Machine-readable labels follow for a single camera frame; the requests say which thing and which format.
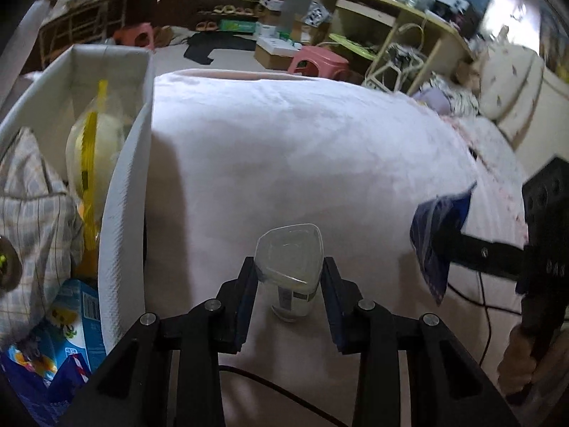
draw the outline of metal screw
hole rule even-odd
[[[216,298],[211,298],[209,300],[206,300],[204,307],[206,307],[207,311],[216,311],[221,308],[221,302]]]
[[[144,326],[149,326],[155,321],[156,321],[156,315],[154,313],[144,313],[140,317],[140,323]]]
[[[362,298],[359,302],[357,302],[358,307],[362,310],[373,310],[376,307],[376,303],[373,300]]]
[[[427,326],[436,326],[440,323],[439,316],[433,315],[433,313],[427,313],[425,316],[423,316],[423,321]]]

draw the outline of black cloth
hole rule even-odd
[[[184,53],[186,59],[209,65],[213,59],[209,58],[214,49],[239,49],[242,51],[255,51],[255,40],[237,37],[230,32],[198,32],[187,38],[188,49]]]

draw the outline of pink plastic stool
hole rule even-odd
[[[298,67],[302,61],[308,61],[306,67]],[[321,47],[302,47],[292,58],[289,74],[302,73],[308,77],[331,78],[341,80],[348,74],[349,62],[342,56]]]
[[[140,35],[146,35],[144,44],[140,44],[140,40],[137,41]],[[154,31],[148,22],[133,27],[123,27],[115,32],[113,39],[117,45],[148,48],[154,51]]]

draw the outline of bed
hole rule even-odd
[[[487,339],[484,311],[447,292],[437,308],[409,240],[416,206],[474,191],[465,232],[521,246],[521,184],[510,146],[484,118],[440,118],[402,94],[286,74],[187,70],[155,81],[146,194],[146,310],[178,315],[235,278],[257,239],[311,222],[344,278],[400,315],[436,312],[473,358]],[[480,301],[477,275],[451,267],[450,282]],[[484,277],[488,304],[518,310],[511,282]],[[331,341],[321,294],[303,321],[280,321],[257,295],[249,336],[220,362],[267,378],[350,423],[358,357]],[[490,311],[483,369],[496,368],[516,316]],[[114,344],[106,339],[107,349]],[[409,425],[405,359],[402,425]],[[228,425],[325,426],[253,382],[222,375]]]

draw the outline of hand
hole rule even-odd
[[[554,370],[569,366],[569,331],[561,332],[543,359],[536,363],[531,355],[533,339],[522,334],[520,327],[510,332],[510,343],[498,366],[498,385],[504,395],[520,392],[528,383],[536,383]]]
[[[520,326],[510,332],[510,342],[498,365],[498,385],[504,395],[520,392],[531,382],[537,363],[531,355],[533,339],[520,332]]]

